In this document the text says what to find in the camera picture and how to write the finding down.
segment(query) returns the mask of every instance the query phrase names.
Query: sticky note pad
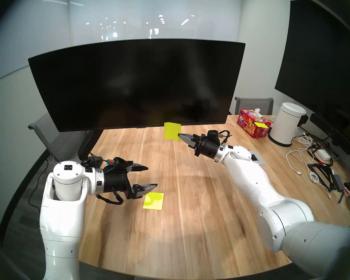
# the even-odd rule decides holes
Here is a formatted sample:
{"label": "sticky note pad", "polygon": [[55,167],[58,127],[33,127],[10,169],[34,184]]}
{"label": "sticky note pad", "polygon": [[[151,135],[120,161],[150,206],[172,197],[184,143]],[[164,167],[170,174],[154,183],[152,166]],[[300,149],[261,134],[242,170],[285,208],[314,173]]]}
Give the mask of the sticky note pad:
{"label": "sticky note pad", "polygon": [[179,123],[165,123],[165,139],[181,140],[178,133],[181,133]]}
{"label": "sticky note pad", "polygon": [[258,127],[264,127],[264,128],[268,128],[268,126],[265,123],[256,123],[254,122],[256,126]]}
{"label": "sticky note pad", "polygon": [[163,193],[148,193],[145,195],[143,209],[162,211]]}

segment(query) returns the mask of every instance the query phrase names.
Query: white power adapter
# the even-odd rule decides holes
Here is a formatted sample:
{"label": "white power adapter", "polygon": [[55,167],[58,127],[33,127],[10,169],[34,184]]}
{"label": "white power adapter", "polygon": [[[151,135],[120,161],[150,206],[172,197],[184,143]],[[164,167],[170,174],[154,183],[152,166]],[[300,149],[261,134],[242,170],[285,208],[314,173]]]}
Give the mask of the white power adapter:
{"label": "white power adapter", "polygon": [[330,160],[331,159],[331,157],[329,156],[329,154],[325,151],[325,150],[323,150],[323,149],[318,149],[317,151],[316,151],[316,153],[320,156],[320,158],[322,159],[322,160],[324,160],[324,161],[328,161],[328,160]]}

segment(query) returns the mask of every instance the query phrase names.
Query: colorful tissue box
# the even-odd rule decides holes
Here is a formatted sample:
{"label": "colorful tissue box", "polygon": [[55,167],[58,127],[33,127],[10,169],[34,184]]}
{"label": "colorful tissue box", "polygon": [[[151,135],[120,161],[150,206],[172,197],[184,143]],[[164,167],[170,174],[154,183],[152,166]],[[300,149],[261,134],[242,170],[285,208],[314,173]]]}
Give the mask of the colorful tissue box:
{"label": "colorful tissue box", "polygon": [[253,116],[254,110],[241,109],[238,115],[237,124],[241,126],[252,138],[265,137],[271,122],[262,117],[263,121],[258,121]]}

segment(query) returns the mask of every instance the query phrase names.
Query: floor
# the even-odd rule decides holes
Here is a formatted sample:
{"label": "floor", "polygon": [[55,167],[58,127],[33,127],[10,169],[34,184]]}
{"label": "floor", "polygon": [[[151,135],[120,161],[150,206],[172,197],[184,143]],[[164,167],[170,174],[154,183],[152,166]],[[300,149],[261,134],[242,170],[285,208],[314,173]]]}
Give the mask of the floor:
{"label": "floor", "polygon": [[[40,177],[39,186],[31,197],[31,204],[40,207],[45,180],[47,175],[53,170],[55,162],[52,157],[48,158],[48,168]],[[34,176],[26,191],[22,195],[17,207],[14,210],[9,222],[3,243],[3,252],[12,260],[29,279],[43,279],[45,273],[45,253],[44,246],[39,230],[39,212],[35,207],[28,204],[28,198],[34,190],[39,175],[47,166],[45,161]],[[122,273],[112,272],[106,269],[91,266],[80,262],[80,279],[116,279],[116,280],[134,280],[145,279],[134,277]],[[304,273],[294,264],[289,264],[278,269],[264,273],[236,278],[239,280],[256,279],[291,279],[307,280],[312,277]]]}

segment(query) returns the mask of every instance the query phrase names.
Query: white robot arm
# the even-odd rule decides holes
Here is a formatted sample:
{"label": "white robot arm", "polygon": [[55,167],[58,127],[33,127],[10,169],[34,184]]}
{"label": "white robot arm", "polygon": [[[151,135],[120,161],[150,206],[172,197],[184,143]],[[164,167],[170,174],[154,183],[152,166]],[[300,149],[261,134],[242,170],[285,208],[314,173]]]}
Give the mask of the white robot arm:
{"label": "white robot arm", "polygon": [[[104,169],[83,167],[74,161],[60,162],[54,167],[47,178],[40,213],[40,232],[46,252],[44,279],[79,279],[79,246],[87,196],[96,195],[117,205],[123,203],[117,191],[123,191],[127,199],[141,198],[157,184],[131,187],[127,172],[146,169],[121,158],[114,158],[114,165]],[[106,192],[113,192],[118,201],[100,196]]]}
{"label": "white robot arm", "polygon": [[259,235],[269,251],[282,250],[305,272],[323,276],[337,252],[349,243],[350,228],[314,222],[305,203],[278,194],[266,172],[252,161],[251,153],[242,146],[226,145],[227,138],[220,143],[220,133],[209,131],[208,135],[179,134],[179,137],[195,149],[196,156],[203,154],[225,165],[232,182],[257,212]]}

